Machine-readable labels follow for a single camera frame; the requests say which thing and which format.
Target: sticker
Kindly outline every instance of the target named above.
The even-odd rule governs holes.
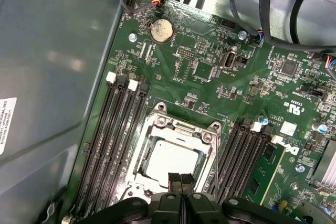
[[[297,126],[296,124],[284,121],[280,132],[289,136],[293,136],[296,130],[296,126]]]
[[[0,155],[5,150],[5,144],[12,121],[16,97],[0,99]]]

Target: cpu socket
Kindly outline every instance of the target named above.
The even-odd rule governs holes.
[[[167,192],[168,173],[191,173],[194,190],[202,191],[216,170],[221,131],[219,122],[204,129],[167,115],[166,104],[158,103],[145,118],[120,199],[150,201],[151,195]]]

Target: motherboard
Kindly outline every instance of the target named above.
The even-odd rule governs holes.
[[[237,196],[290,215],[308,201],[335,218],[336,89],[325,58],[172,0],[123,14],[64,213],[150,201],[174,172],[218,202]]]

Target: green circuit board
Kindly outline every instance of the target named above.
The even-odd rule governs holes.
[[[135,4],[149,1],[135,0]],[[168,43],[158,44],[153,42],[148,29],[148,23],[157,16],[157,10],[151,7],[137,15],[121,17],[64,208],[71,207],[75,196],[85,161],[81,153],[92,139],[107,91],[105,77],[112,71],[130,79],[145,77],[150,92],[143,116],[158,102],[164,102],[169,114],[181,120],[200,126],[221,122],[220,150],[238,118],[268,118],[272,134],[283,137],[286,152],[281,146],[277,153],[281,162],[275,172],[274,164],[269,164],[273,179],[270,185],[266,181],[261,185],[267,187],[267,194],[260,203],[270,208],[275,202],[286,201],[286,211],[286,206],[295,208],[302,200],[308,200],[317,206],[328,205],[335,218],[336,193],[321,194],[317,188],[322,185],[313,179],[336,128],[335,83],[324,69],[325,62],[310,59],[308,52],[257,43],[250,35],[241,40],[238,33],[242,29],[238,25],[171,0],[166,1],[160,18],[171,22],[174,35]],[[129,40],[132,33],[136,34],[134,42]],[[227,48],[233,46],[237,47],[234,65],[221,68]],[[300,92],[301,86],[307,85],[324,87],[328,90],[327,98],[321,100]],[[317,140],[312,130],[315,122],[328,126],[327,133]],[[300,164],[304,166],[301,173],[296,169]]]

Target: ram slot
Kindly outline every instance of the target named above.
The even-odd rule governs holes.
[[[251,147],[254,142],[258,140],[258,136],[255,132],[250,132],[248,137],[243,143],[243,146],[239,152],[239,158],[235,162],[233,166],[233,170],[230,175],[228,175],[228,184],[224,191],[224,198],[231,197],[234,194],[234,189],[237,184],[239,184],[240,180],[242,179],[242,175],[246,173],[245,166],[248,160],[248,156],[251,152]]]
[[[105,97],[105,100],[103,102],[102,110],[100,112],[100,116],[98,119],[98,123],[93,135],[92,142],[90,143],[89,150],[87,152],[87,159],[84,164],[84,169],[82,171],[81,177],[80,177],[80,185],[76,192],[75,197],[75,204],[76,204],[76,212],[78,212],[82,206],[84,197],[87,193],[89,182],[91,180],[91,176],[95,167],[95,163],[97,161],[97,157],[95,153],[97,150],[100,149],[102,144],[102,138],[106,133],[107,125],[110,120],[110,112],[112,107],[112,101],[113,99],[119,95],[120,91],[120,84],[114,83],[114,84],[108,84],[109,89],[107,92],[107,95]]]
[[[227,159],[229,158],[229,154],[234,148],[234,144],[236,143],[235,140],[237,139],[236,135],[238,134],[239,126],[237,124],[234,125],[232,132],[229,135],[229,139],[227,143],[225,144],[223,154],[220,157],[220,161],[218,164],[218,174],[219,176],[222,174],[224,170],[224,166],[226,164]],[[209,193],[214,195],[215,194],[215,189],[218,190],[218,188],[215,188],[215,183],[214,183],[214,178],[212,179],[210,185],[209,185]]]
[[[111,157],[115,155],[115,149],[118,149],[118,146],[120,144],[120,137],[122,137],[123,133],[126,130],[127,120],[129,118],[130,112],[132,110],[135,98],[136,98],[136,92],[128,89],[129,95],[127,95],[122,102],[122,106],[120,107],[120,112],[118,113],[118,117],[120,118],[117,125],[114,127],[114,129],[111,131],[111,134],[109,136],[109,144],[107,151],[102,159],[102,175],[101,178],[97,181],[97,187],[94,192],[94,196],[92,197],[90,204],[87,208],[87,213],[90,214],[94,211],[95,206],[97,204],[97,201],[100,198],[102,189],[105,184],[106,175],[109,171],[109,162]]]
[[[128,111],[132,108],[134,97],[134,91],[127,89],[127,91],[124,92],[123,95],[120,95],[118,97],[118,100],[115,103],[114,113],[110,122],[109,131],[103,141],[103,147],[99,155],[97,168],[93,179],[91,180],[91,186],[88,190],[89,193],[87,194],[87,197],[85,199],[85,204],[83,205],[83,210],[86,212],[85,216],[87,216],[92,210],[94,201],[96,200],[97,194],[101,188],[101,182],[105,175],[111,149],[113,148],[113,146],[115,146],[115,142],[118,140],[118,137],[115,138],[115,135],[123,132],[123,125],[125,124],[125,120],[127,120]]]
[[[240,129],[236,139],[236,145],[233,151],[230,153],[230,158],[227,160],[225,164],[224,170],[220,173],[220,180],[218,183],[219,192],[218,192],[218,200],[221,202],[224,199],[224,191],[227,187],[227,183],[231,180],[231,173],[239,162],[239,158],[241,156],[242,148],[248,139],[249,134],[245,132],[245,129]]]
[[[263,151],[264,147],[266,146],[266,143],[267,143],[267,140],[264,135],[261,135],[260,138],[254,143],[252,150],[250,152],[249,158],[248,158],[249,161],[246,164],[246,168],[244,168],[245,174],[243,178],[241,179],[240,184],[237,185],[235,189],[234,195],[236,197],[240,197],[242,193],[244,192],[248,179],[250,178],[251,173],[256,166],[258,158],[261,155],[261,152]]]
[[[109,202],[111,201],[111,197],[114,195],[115,188],[118,185],[117,180],[120,178],[123,171],[123,167],[129,153],[130,145],[132,143],[135,131],[137,129],[137,125],[139,123],[139,119],[141,118],[141,114],[144,109],[149,86],[145,83],[142,83],[139,89],[140,91],[136,99],[137,103],[134,105],[134,108],[132,110],[134,111],[134,114],[129,122],[129,129],[120,140],[120,148],[115,148],[114,153],[112,153],[109,168],[107,169],[107,171],[110,172],[104,182],[104,187],[100,192],[100,196],[97,198],[98,202],[96,203],[95,211],[99,211],[108,206]]]

